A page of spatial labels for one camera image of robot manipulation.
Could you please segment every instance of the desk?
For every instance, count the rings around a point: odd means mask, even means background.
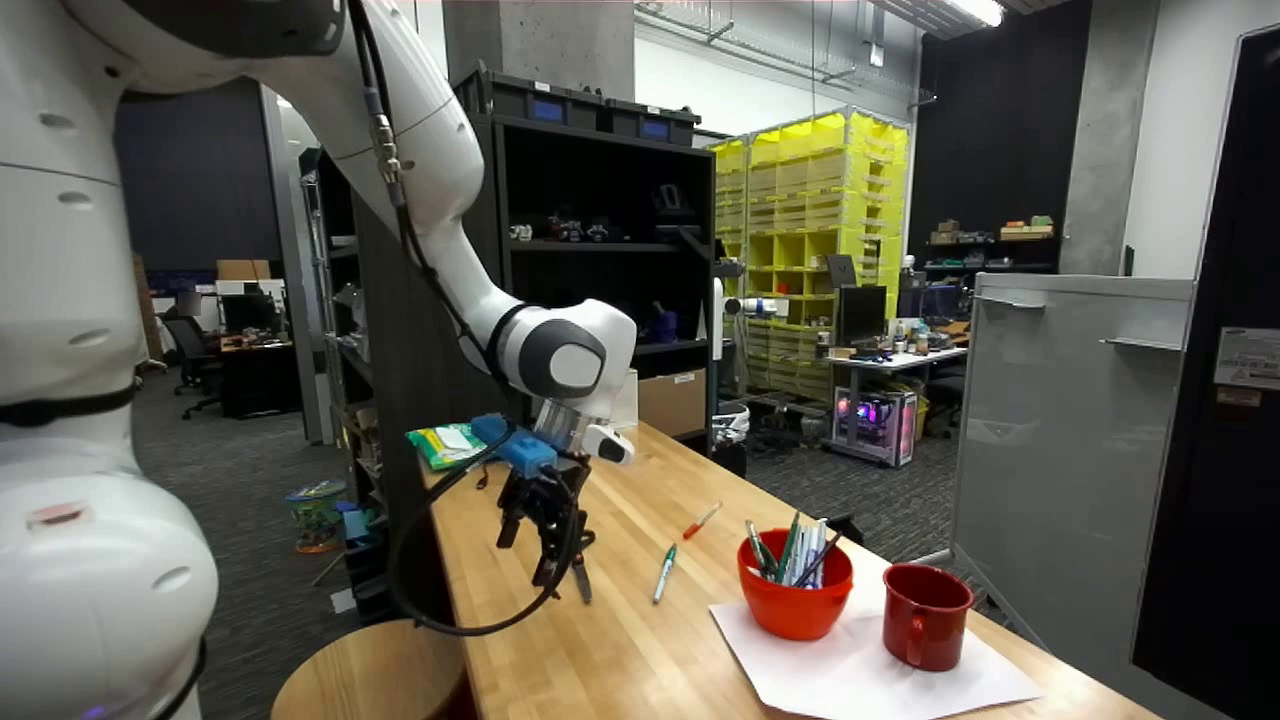
[[[224,368],[221,405],[230,415],[301,410],[296,357],[289,339],[246,346],[235,337],[221,337],[215,361]]]
[[[792,508],[645,425],[632,441],[641,462],[630,470],[595,463],[585,489],[595,528],[588,548],[595,601],[585,608],[576,586],[566,579],[562,601],[526,626],[463,640],[482,718],[776,718],[759,709],[707,604],[741,597],[732,551],[745,541],[745,519],[790,526]],[[485,493],[463,482],[438,502],[461,626],[490,626],[533,601],[536,528],[526,526],[516,548],[502,551],[491,544],[502,531],[495,493],[502,482],[490,482]],[[670,597],[654,604],[663,548],[714,504],[722,512],[681,548]],[[847,541],[844,548],[855,576],[884,572],[882,556]],[[1034,705],[976,718],[1151,718],[980,614],[969,630],[1045,692]]]
[[[847,357],[847,347],[833,347],[827,354],[827,366],[833,368],[855,368],[855,371],[911,371],[911,368],[934,368],[934,366],[943,366],[943,361],[962,361],[969,357],[969,347],[939,347],[939,354],[929,354],[929,357],[917,357],[917,354],[897,354],[889,361],[869,361],[869,357]]]

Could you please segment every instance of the red mug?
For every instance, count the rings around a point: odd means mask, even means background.
[[[962,664],[974,594],[962,576],[929,566],[884,572],[884,650],[924,674]]]

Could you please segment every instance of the gray floor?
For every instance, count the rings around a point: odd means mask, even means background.
[[[307,448],[296,413],[230,421],[210,410],[182,421],[192,396],[173,396],[173,389],[173,371],[144,380],[134,435],[144,473],[197,512],[221,569],[221,601],[204,637],[204,718],[260,720],[301,659],[358,630],[353,615],[330,608],[342,572],[315,586],[330,556],[293,548],[283,504],[303,484],[342,482],[344,455]]]
[[[307,448],[301,415],[182,421],[188,396],[177,378],[148,378],[138,400],[144,473],[173,489],[204,526],[221,566],[221,604],[210,630],[204,718],[269,718],[289,674],[330,640],[358,630],[334,615],[330,594],[344,572],[325,556],[293,551],[283,496],[344,475],[338,448]],[[853,518],[869,548],[911,561],[948,544],[952,441],[929,441],[908,470],[874,470],[822,448],[756,448],[747,482],[813,518]]]

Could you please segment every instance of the ceiling light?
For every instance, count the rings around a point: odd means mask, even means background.
[[[869,66],[874,68],[884,68],[884,9],[882,6],[874,6],[874,55],[869,55]]]
[[[992,27],[1004,20],[1004,6],[996,6],[996,0],[943,0],[943,6],[952,6],[957,11],[969,11],[974,20],[992,24]]]

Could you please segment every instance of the stool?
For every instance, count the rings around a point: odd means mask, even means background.
[[[461,640],[393,619],[313,653],[277,692],[272,720],[423,720],[461,705],[461,692]]]

